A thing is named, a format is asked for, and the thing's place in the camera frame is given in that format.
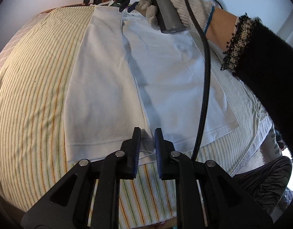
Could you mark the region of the right hand in grey glove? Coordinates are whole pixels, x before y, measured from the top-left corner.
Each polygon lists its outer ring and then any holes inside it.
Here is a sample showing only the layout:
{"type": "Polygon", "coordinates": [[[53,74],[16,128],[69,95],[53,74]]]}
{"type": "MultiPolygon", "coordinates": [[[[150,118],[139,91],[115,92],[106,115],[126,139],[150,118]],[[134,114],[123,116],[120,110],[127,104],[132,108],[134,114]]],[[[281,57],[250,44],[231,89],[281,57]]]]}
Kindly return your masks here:
{"type": "MultiPolygon", "coordinates": [[[[170,1],[177,10],[177,13],[179,14],[179,17],[185,28],[191,31],[196,31],[191,16],[188,13],[185,0],[170,1]]],[[[204,0],[188,0],[188,2],[199,26],[203,32],[206,33],[215,10],[215,6],[211,2],[204,0]]],[[[135,10],[146,17],[151,27],[156,28],[158,26],[158,19],[156,17],[157,8],[156,6],[152,5],[150,0],[140,0],[135,6],[135,10]]]]}

